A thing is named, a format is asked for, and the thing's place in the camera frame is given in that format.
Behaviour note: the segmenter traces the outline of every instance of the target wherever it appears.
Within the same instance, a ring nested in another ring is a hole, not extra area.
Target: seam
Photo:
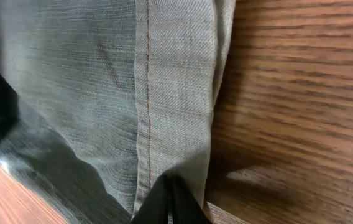
[[[150,166],[150,134],[151,134],[151,123],[150,123],[150,110],[149,110],[149,50],[150,50],[150,38],[149,38],[149,0],[146,0],[146,26],[147,26],[147,58],[146,58],[146,93],[147,93],[147,117],[148,117],[148,124],[149,124],[149,136],[148,136],[148,148],[147,148],[147,154],[148,154],[148,162],[149,162],[149,190],[152,188],[151,184],[151,173],[152,169]]]

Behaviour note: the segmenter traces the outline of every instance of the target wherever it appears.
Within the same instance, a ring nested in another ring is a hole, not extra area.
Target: fabric
[[[1,117],[13,126],[0,165],[70,223],[129,223],[168,170],[202,204],[233,10],[0,0],[0,74],[17,96],[5,107],[18,111],[16,124]]]

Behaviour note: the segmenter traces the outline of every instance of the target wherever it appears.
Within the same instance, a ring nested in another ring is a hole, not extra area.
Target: brown thread
[[[149,122],[149,143],[148,143],[148,149],[147,149],[147,154],[149,158],[149,190],[152,187],[152,184],[150,183],[150,174],[152,173],[152,169],[150,167],[150,133],[151,133],[151,125],[150,125],[150,113],[149,113],[149,0],[146,0],[147,8],[146,8],[146,26],[147,26],[147,62],[146,62],[146,93],[147,93],[147,117],[148,117],[148,122]]]

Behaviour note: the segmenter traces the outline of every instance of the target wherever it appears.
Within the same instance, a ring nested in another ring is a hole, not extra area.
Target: fabric weave texture
[[[129,223],[169,170],[202,204],[233,10],[0,0],[0,106],[17,111],[0,165],[70,223]]]

